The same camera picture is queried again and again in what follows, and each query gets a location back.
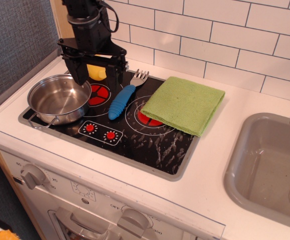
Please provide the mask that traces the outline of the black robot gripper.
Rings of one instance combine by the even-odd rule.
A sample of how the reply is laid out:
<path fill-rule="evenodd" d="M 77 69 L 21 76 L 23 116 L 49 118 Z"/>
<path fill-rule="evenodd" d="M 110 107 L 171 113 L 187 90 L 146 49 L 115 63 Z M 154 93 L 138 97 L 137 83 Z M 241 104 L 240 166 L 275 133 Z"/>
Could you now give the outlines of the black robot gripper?
<path fill-rule="evenodd" d="M 99 17 L 68 17 L 68 22 L 74 37 L 61 38 L 58 45 L 74 81 L 82 86 L 89 78 L 87 65 L 96 65 L 106 68 L 110 92 L 119 92 L 128 68 L 126 50 L 112 42 L 108 21 Z"/>

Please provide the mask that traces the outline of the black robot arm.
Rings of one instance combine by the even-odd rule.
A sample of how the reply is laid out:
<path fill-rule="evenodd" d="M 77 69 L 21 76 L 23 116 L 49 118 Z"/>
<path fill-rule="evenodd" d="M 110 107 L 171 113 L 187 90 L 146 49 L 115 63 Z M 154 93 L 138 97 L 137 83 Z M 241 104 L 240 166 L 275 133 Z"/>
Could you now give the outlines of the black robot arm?
<path fill-rule="evenodd" d="M 58 45 L 62 57 L 75 82 L 83 85 L 89 79 L 88 65 L 105 68 L 106 80 L 111 92 L 118 91 L 128 63 L 126 50 L 111 40 L 112 33 L 108 10 L 102 0 L 64 0 L 74 37 L 61 38 Z"/>

